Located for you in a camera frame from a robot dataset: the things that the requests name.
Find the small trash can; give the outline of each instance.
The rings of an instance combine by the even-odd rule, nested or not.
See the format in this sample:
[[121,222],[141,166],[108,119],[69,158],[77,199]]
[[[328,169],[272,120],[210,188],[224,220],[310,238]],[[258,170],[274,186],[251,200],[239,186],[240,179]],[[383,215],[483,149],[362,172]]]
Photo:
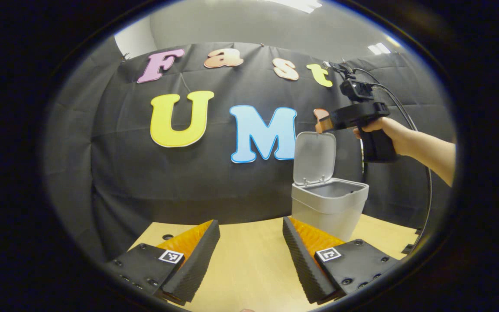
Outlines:
[[332,178],[336,138],[301,132],[295,139],[292,217],[349,241],[363,212],[369,186]]

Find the cable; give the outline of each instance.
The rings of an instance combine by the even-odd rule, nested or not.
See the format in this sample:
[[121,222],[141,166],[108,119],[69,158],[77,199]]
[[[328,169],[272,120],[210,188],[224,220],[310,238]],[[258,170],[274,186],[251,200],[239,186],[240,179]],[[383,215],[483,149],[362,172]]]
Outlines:
[[372,73],[369,73],[368,71],[366,71],[365,69],[360,69],[360,68],[356,68],[354,69],[354,71],[360,71],[360,72],[364,72],[366,73],[367,75],[369,75],[376,83],[380,83],[380,81],[378,81],[375,76],[373,76]]
[[367,170],[368,170],[368,166],[369,164],[367,162],[365,162],[365,156],[363,154],[363,141],[360,140],[359,141],[360,144],[361,144],[361,166],[362,166],[362,171],[361,171],[361,183],[364,183],[365,182],[365,176],[367,174]]
[[412,130],[417,131],[417,127],[415,126],[415,123],[413,122],[412,117],[410,117],[408,112],[405,110],[404,105],[402,105],[400,100],[398,100],[398,98],[396,97],[396,95],[394,95],[394,93],[392,93],[392,91],[388,90],[387,87],[384,87],[380,83],[369,83],[369,85],[374,85],[374,86],[380,87],[382,91],[388,93],[388,95],[390,96],[392,101],[394,101],[394,103],[396,103],[396,107],[398,107],[398,109],[400,110],[400,113],[402,113],[402,115],[404,115],[405,121],[408,122],[409,127]]
[[342,75],[342,73],[340,73],[340,71],[337,71],[336,73],[340,74],[340,77],[342,77],[342,81],[346,80],[346,77],[344,77],[344,75]]
[[[412,130],[414,130],[414,131],[418,131],[417,130],[417,126],[415,126],[415,123],[412,120],[412,117],[408,114],[408,112],[404,108],[404,105],[402,105],[402,103],[400,102],[400,100],[398,100],[398,98],[396,97],[396,95],[394,95],[394,93],[392,93],[392,91],[390,91],[390,89],[388,89],[387,87],[385,87],[382,84],[380,84],[380,82],[375,78],[375,76],[373,76],[371,73],[369,73],[365,69],[356,68],[356,69],[354,69],[354,71],[361,71],[361,72],[364,72],[367,75],[369,75],[376,82],[376,83],[369,83],[369,84],[370,85],[375,85],[377,87],[380,87],[381,90],[383,90],[386,93],[388,93],[388,95],[390,96],[390,98],[392,99],[392,101],[394,101],[394,103],[396,104],[396,106],[398,107],[398,109],[400,110],[400,112],[402,113],[402,115],[404,115],[404,118],[405,118],[406,122],[408,122],[408,125],[410,126],[410,128]],[[427,181],[426,182],[427,182],[427,188],[428,188],[428,203],[427,203],[426,219],[424,221],[423,229],[426,226],[426,222],[428,220],[428,216],[430,215],[430,209],[432,207],[432,172],[431,172],[430,168],[428,168],[427,166],[424,166],[424,167],[426,168],[426,176],[427,176]],[[365,174],[366,174],[366,166],[364,165],[362,182],[364,182]],[[415,247],[416,247],[416,245],[417,245],[417,243],[418,243],[418,241],[419,241],[420,238],[421,238],[421,235],[418,235],[415,243],[413,244],[412,250],[410,250],[410,252],[415,249]]]

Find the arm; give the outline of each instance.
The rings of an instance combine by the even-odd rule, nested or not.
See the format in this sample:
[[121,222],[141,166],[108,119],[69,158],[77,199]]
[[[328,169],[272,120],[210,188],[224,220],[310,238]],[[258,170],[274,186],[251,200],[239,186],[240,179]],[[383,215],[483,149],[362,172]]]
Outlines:
[[[392,139],[397,154],[415,158],[452,186],[456,159],[455,144],[423,132],[410,130],[394,119],[386,117],[381,117],[363,127],[365,132],[375,130],[383,130]],[[361,138],[357,129],[354,129],[354,133],[357,138]]]

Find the screw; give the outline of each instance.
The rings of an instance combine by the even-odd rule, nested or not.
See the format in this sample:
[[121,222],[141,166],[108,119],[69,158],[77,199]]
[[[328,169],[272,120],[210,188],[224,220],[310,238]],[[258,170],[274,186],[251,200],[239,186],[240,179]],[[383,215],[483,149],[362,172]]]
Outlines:
[[147,279],[148,284],[153,285],[153,286],[159,286],[159,283],[155,282],[155,280],[152,279]]

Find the ceiling light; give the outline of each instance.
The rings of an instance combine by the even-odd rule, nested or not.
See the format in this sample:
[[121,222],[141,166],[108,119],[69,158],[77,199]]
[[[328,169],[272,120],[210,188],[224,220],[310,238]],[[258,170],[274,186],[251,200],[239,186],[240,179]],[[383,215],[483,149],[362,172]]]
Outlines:
[[265,0],[265,1],[283,4],[285,6],[289,6],[291,8],[295,8],[306,13],[311,13],[316,8],[322,6],[322,4],[317,2],[317,0]]
[[377,43],[376,46],[380,49],[381,52],[386,53],[386,54],[390,53],[390,50],[388,50],[388,48],[386,48],[386,46],[384,44]]
[[371,50],[375,55],[380,55],[382,52],[375,45],[368,46],[369,50]]
[[386,40],[388,40],[388,42],[390,42],[391,44],[394,44],[395,47],[401,47],[402,45],[394,40],[394,38],[390,37],[390,36],[386,36]]

